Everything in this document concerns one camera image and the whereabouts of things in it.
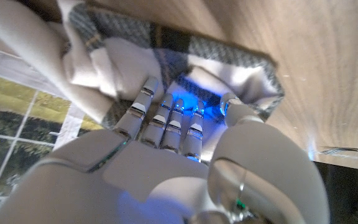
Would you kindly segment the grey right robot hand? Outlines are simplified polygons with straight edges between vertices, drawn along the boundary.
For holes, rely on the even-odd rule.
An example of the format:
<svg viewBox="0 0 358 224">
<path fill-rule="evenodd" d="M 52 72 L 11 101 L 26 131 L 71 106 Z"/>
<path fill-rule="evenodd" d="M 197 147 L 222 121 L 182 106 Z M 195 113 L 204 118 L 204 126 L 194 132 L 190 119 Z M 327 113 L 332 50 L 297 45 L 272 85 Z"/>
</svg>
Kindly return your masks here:
<svg viewBox="0 0 358 224">
<path fill-rule="evenodd" d="M 204 108 L 164 96 L 149 78 L 115 127 L 93 131 L 37 162 L 0 206 L 0 223 L 328 223 L 316 166 L 291 139 L 226 93 L 226 129 L 201 161 Z"/>
</svg>

